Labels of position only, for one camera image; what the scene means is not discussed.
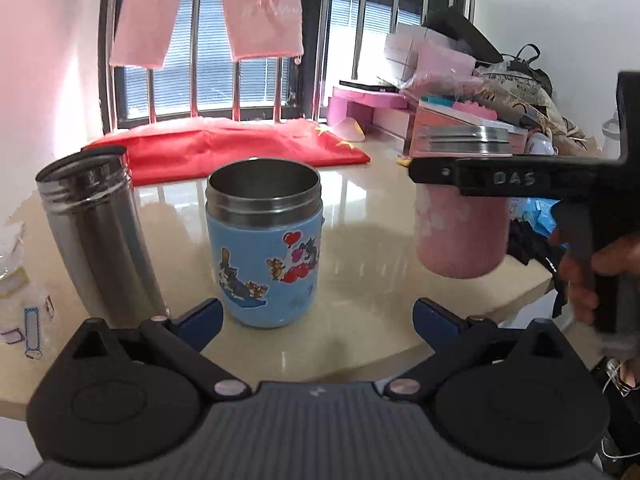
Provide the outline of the person right hand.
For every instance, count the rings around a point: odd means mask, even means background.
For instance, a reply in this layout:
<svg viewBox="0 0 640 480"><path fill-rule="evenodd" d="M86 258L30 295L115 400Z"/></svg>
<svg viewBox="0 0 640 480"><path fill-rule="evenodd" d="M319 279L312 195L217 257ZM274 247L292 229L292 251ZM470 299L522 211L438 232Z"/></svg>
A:
<svg viewBox="0 0 640 480"><path fill-rule="evenodd" d="M631 273L639 275L639 234L631 234L609 244L591 257L591 271L600 275ZM567 282L567 301L579 322L591 324L599 304L597 294L587 286L584 269L570 255L559 266L559 276Z"/></svg>

